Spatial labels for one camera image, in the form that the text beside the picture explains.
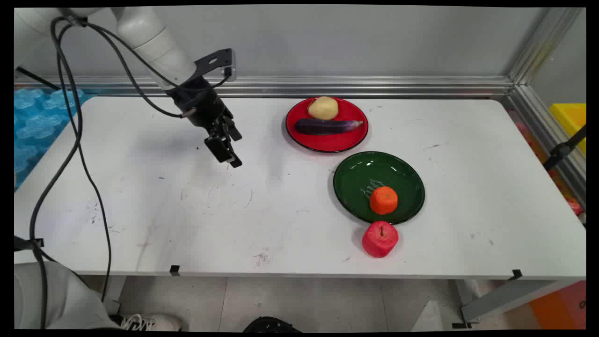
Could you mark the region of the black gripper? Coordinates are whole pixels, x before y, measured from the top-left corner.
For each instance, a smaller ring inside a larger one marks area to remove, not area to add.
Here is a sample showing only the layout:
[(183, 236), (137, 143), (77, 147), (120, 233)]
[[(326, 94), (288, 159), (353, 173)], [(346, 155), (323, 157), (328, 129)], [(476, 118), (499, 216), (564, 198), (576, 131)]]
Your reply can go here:
[(204, 140), (204, 145), (210, 150), (218, 162), (228, 162), (233, 168), (242, 166), (242, 161), (233, 150), (232, 141), (242, 139), (241, 133), (233, 121), (233, 114), (222, 102), (216, 90), (203, 77), (192, 77), (182, 83), (186, 89), (174, 88), (168, 90), (175, 105), (186, 114), (195, 112), (186, 118), (197, 127), (210, 131), (221, 122), (222, 135), (214, 134)]

